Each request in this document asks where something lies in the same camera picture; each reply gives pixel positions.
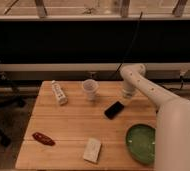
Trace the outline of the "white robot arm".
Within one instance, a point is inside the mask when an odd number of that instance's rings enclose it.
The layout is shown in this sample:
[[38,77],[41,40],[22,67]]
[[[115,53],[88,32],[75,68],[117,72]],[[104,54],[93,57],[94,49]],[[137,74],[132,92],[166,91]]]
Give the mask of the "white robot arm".
[[145,77],[144,64],[121,68],[123,95],[143,93],[158,109],[155,133],[155,171],[190,171],[190,100]]

